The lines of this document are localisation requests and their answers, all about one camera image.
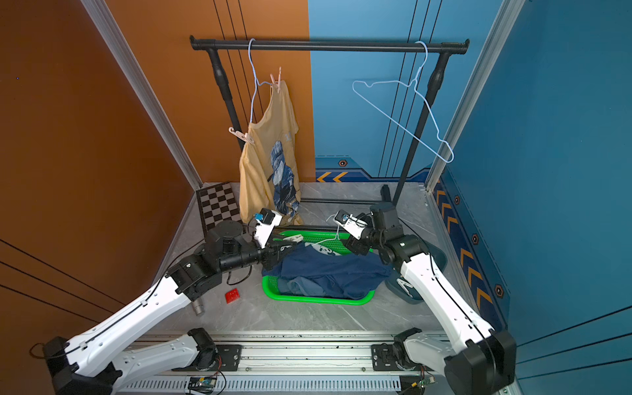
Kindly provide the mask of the white wire hanger tan shirt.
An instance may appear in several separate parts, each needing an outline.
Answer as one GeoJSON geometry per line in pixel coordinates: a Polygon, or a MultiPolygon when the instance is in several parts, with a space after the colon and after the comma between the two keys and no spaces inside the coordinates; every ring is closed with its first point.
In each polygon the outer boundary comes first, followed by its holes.
{"type": "Polygon", "coordinates": [[[247,47],[247,56],[248,56],[248,61],[250,63],[250,67],[251,67],[251,72],[252,72],[252,76],[253,76],[253,93],[251,95],[251,99],[250,99],[250,118],[249,118],[249,123],[253,123],[254,122],[254,117],[255,117],[255,113],[254,113],[254,105],[255,105],[255,100],[258,98],[258,89],[262,86],[262,85],[269,85],[271,86],[270,82],[260,82],[258,80],[258,75],[257,75],[257,71],[256,71],[256,67],[254,65],[254,61],[253,61],[253,44],[255,43],[256,39],[255,38],[251,38],[248,41],[248,47],[247,47]]]}

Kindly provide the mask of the white clothespin navy shirt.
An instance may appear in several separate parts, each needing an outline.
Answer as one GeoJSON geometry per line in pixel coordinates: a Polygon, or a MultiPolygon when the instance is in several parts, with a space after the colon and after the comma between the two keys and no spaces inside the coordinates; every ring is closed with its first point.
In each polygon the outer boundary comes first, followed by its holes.
{"type": "Polygon", "coordinates": [[[304,241],[304,236],[303,235],[292,235],[292,236],[284,237],[283,240],[287,241],[287,242],[294,243],[294,244],[299,244],[299,243],[302,243],[304,241]]]}
{"type": "Polygon", "coordinates": [[[398,286],[400,286],[403,289],[403,292],[405,292],[409,298],[411,299],[414,298],[414,295],[412,293],[414,291],[414,287],[410,283],[408,283],[402,278],[398,278],[396,283],[398,283],[398,286]]]}

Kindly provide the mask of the white clothespin front navy shirt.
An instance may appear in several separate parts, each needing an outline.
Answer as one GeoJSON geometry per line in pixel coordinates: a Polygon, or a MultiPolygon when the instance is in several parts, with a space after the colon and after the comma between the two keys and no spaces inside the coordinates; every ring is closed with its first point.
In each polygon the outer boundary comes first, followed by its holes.
{"type": "Polygon", "coordinates": [[[294,243],[294,244],[299,244],[299,243],[302,243],[304,241],[304,236],[303,235],[292,235],[292,236],[284,237],[283,240],[287,241],[287,242],[294,243]]]}

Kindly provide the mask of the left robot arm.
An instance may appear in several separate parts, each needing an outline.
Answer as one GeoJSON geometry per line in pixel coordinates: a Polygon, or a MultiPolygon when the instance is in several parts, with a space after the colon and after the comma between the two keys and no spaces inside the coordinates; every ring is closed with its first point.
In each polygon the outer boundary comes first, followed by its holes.
{"type": "Polygon", "coordinates": [[[215,342],[205,329],[132,351],[129,346],[174,312],[220,286],[225,273],[260,264],[272,270],[299,244],[273,240],[273,225],[258,224],[248,236],[240,222],[224,221],[207,232],[191,255],[166,270],[141,296],[92,329],[43,346],[57,394],[112,394],[167,370],[217,371],[215,342]]]}

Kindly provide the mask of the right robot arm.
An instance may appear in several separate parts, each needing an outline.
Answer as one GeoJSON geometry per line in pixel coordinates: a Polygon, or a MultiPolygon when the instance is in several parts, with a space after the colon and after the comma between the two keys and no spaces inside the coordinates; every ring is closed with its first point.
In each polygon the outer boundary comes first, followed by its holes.
{"type": "Polygon", "coordinates": [[[390,202],[373,205],[361,217],[340,210],[335,222],[348,233],[344,245],[355,254],[375,250],[421,296],[447,336],[438,341],[417,329],[395,341],[403,365],[421,365],[446,378],[455,394],[495,394],[515,381],[517,345],[472,308],[441,272],[431,248],[408,235],[390,202]]]}

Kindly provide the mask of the pink clothespin front tan shirt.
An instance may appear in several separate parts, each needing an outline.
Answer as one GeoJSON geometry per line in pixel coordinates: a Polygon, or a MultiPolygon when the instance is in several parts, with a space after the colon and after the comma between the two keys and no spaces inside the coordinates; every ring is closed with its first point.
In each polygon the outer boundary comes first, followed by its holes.
{"type": "Polygon", "coordinates": [[[244,143],[254,144],[254,140],[249,133],[243,133],[242,131],[236,130],[233,127],[230,127],[228,129],[228,132],[244,143]]]}

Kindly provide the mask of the navy printed t-shirt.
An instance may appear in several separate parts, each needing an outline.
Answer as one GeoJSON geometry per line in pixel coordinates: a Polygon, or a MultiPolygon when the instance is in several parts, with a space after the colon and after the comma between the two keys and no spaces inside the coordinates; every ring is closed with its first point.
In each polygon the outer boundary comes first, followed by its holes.
{"type": "Polygon", "coordinates": [[[376,253],[326,253],[319,245],[301,243],[262,275],[276,278],[283,296],[358,301],[375,291],[391,271],[376,253]]]}

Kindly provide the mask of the tan yellow t-shirt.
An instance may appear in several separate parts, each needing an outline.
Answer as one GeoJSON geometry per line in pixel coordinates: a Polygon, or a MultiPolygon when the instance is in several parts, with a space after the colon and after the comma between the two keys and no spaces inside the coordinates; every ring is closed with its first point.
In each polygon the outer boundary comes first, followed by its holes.
{"type": "Polygon", "coordinates": [[[249,125],[251,139],[240,156],[240,217],[250,222],[262,209],[281,214],[283,225],[301,225],[301,186],[295,143],[299,127],[286,82],[271,89],[268,108],[249,125]]]}

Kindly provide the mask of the white wire hanger navy shirt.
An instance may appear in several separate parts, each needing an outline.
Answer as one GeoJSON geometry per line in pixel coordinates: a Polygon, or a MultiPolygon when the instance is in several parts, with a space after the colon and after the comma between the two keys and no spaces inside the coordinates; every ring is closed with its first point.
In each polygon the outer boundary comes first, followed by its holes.
{"type": "Polygon", "coordinates": [[[352,237],[348,232],[337,223],[335,220],[336,215],[332,214],[327,218],[327,222],[332,222],[335,225],[335,230],[332,232],[323,231],[321,236],[318,236],[315,241],[310,241],[310,245],[317,251],[326,254],[333,255],[346,255],[349,254],[345,243],[352,237]]]}

